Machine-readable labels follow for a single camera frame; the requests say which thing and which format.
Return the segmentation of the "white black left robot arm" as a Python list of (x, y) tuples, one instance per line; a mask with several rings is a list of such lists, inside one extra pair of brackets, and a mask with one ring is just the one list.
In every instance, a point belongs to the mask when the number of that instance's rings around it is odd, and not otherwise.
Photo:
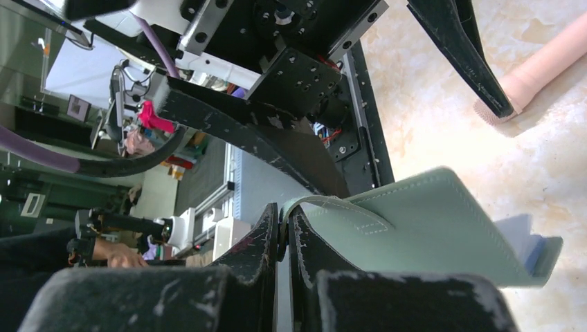
[(153, 99), (163, 119), (203, 131), (273, 165), (310, 192), (347, 197), (311, 120), (350, 114), (338, 63), (386, 11), (385, 1), (66, 1), (67, 19), (133, 55), (175, 69), (212, 55), (255, 74), (244, 98), (166, 77)]

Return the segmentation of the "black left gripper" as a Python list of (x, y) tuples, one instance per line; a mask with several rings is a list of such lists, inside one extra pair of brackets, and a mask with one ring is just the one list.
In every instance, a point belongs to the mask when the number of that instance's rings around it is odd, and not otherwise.
[(361, 36), (385, 1), (181, 1), (185, 55), (255, 74), (244, 99), (165, 77), (159, 117), (222, 139), (316, 194), (350, 196), (394, 176)]

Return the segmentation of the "green leather card holder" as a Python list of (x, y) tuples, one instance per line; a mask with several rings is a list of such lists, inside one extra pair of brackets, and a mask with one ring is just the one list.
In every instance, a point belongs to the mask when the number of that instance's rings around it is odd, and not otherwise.
[(318, 235), (366, 271), (472, 274), (501, 287), (542, 287), (563, 246), (561, 237), (545, 237), (529, 274), (462, 181), (443, 167), (346, 199), (291, 199), (282, 216), (303, 204)]

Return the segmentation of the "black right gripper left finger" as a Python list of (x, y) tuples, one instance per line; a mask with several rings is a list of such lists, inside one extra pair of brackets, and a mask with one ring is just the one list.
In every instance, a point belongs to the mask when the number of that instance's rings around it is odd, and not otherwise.
[(278, 206), (268, 204), (259, 221), (213, 266), (223, 272), (216, 331), (274, 331)]

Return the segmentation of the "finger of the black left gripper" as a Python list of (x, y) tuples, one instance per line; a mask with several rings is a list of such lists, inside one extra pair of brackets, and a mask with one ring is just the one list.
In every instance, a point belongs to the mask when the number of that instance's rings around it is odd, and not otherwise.
[(409, 0), (407, 8), (490, 113), (505, 118), (514, 108), (489, 68), (471, 0)]

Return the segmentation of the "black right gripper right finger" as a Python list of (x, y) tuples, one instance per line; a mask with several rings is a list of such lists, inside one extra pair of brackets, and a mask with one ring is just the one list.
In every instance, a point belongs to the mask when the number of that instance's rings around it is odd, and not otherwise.
[(295, 331), (345, 331), (348, 304), (345, 272), (358, 269), (310, 226), (298, 206), (288, 217), (291, 304)]

